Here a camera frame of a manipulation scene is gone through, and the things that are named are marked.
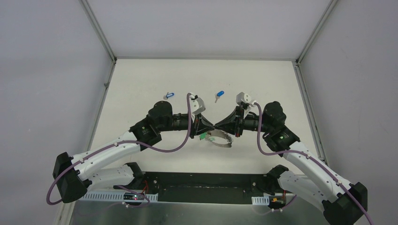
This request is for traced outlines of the green tag key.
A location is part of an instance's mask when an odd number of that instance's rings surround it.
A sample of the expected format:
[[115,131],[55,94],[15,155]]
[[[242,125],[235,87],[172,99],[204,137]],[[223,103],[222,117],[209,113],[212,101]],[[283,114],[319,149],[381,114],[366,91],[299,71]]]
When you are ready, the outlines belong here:
[[199,136],[199,139],[200,140],[206,140],[206,141],[209,141],[209,142],[213,142],[215,140],[215,138],[211,135],[211,132],[202,133]]

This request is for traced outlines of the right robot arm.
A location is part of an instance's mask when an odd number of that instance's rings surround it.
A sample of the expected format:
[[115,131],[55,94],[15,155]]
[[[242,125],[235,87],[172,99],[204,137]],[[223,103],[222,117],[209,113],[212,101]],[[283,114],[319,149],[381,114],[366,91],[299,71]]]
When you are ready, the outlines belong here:
[[258,103],[240,103],[235,111],[216,123],[219,130],[239,137],[243,131],[257,133],[257,146],[265,156],[280,156],[302,173],[296,175],[278,165],[267,174],[267,188],[291,192],[319,209],[331,225],[353,225],[362,216],[374,224],[367,211],[367,188],[353,184],[330,169],[285,125],[286,115],[277,101],[262,109]]

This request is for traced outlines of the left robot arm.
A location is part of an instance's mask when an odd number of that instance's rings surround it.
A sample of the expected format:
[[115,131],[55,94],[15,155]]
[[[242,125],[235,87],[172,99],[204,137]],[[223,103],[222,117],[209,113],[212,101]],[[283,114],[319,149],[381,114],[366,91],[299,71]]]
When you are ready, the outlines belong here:
[[[180,150],[189,138],[214,130],[214,125],[201,113],[204,105],[198,99],[188,99],[188,112],[174,114],[172,105],[166,101],[157,102],[144,119],[130,127],[115,140],[84,153],[73,156],[64,152],[57,156],[53,178],[46,201],[49,205],[53,188],[60,193],[60,202],[71,203],[82,198],[88,191],[121,185],[128,189],[139,189],[143,175],[137,163],[126,163],[107,169],[109,164],[145,149],[171,153]],[[161,132],[186,131],[183,142],[170,150],[155,147],[161,141]]]

